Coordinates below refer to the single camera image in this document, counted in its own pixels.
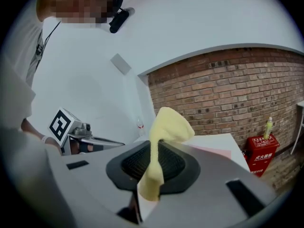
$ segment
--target black and white marker cube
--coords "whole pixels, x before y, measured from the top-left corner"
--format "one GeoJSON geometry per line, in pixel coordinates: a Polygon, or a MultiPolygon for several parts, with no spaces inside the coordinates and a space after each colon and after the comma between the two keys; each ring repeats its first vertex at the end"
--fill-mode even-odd
{"type": "Polygon", "coordinates": [[[52,137],[62,146],[67,134],[72,133],[75,128],[81,127],[81,125],[82,121],[66,109],[60,107],[48,129],[52,133],[52,137]]]}

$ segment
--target red brick wall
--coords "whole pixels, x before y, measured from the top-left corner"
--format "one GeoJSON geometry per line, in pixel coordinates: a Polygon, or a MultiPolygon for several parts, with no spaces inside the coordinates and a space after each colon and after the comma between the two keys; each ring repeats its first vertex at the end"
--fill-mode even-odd
{"type": "Polygon", "coordinates": [[[296,103],[304,100],[304,57],[268,48],[207,53],[149,74],[155,112],[173,108],[196,135],[231,133],[240,148],[267,119],[286,147],[295,140],[296,103]]]}

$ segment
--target pink paper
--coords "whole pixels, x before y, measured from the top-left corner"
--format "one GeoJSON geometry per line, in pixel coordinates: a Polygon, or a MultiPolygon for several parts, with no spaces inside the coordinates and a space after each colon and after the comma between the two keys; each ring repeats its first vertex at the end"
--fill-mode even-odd
{"type": "Polygon", "coordinates": [[[218,149],[195,146],[195,145],[191,145],[191,144],[189,144],[189,146],[200,149],[200,150],[209,151],[209,152],[212,152],[212,153],[215,153],[215,154],[220,154],[222,156],[225,156],[225,157],[231,159],[231,151],[230,150],[218,150],[218,149]]]}

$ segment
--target yellow cloth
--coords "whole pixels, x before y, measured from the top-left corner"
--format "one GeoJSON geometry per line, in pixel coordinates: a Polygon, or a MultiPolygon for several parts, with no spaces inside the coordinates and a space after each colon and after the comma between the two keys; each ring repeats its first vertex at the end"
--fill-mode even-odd
{"type": "Polygon", "coordinates": [[[181,143],[194,136],[194,130],[178,112],[162,107],[150,130],[150,164],[139,183],[139,193],[149,201],[158,201],[160,186],[164,183],[162,167],[158,162],[158,141],[181,143]]]}

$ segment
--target person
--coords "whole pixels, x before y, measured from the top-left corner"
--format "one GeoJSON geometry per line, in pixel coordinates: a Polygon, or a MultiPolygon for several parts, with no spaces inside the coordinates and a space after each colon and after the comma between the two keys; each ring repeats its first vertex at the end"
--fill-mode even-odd
{"type": "MultiPolygon", "coordinates": [[[[25,83],[20,89],[26,91],[23,95],[29,95],[33,99],[35,95],[30,88],[41,60],[43,21],[49,17],[56,17],[65,23],[106,22],[107,18],[111,18],[118,11],[122,2],[123,0],[30,0],[15,21],[2,48],[1,68],[13,69],[7,72],[6,77],[2,76],[3,81],[8,80],[11,75],[17,86],[19,83],[25,83]]],[[[19,106],[18,99],[11,104],[7,103],[12,99],[5,92],[0,92],[0,97],[1,109],[9,105],[7,111],[11,112],[9,114],[4,111],[1,114],[0,127],[16,127],[19,122],[14,120],[22,117],[19,126],[22,131],[34,134],[44,143],[57,147],[61,153],[60,146],[54,138],[44,136],[27,120],[32,114],[30,104],[24,109],[19,106]]]]}

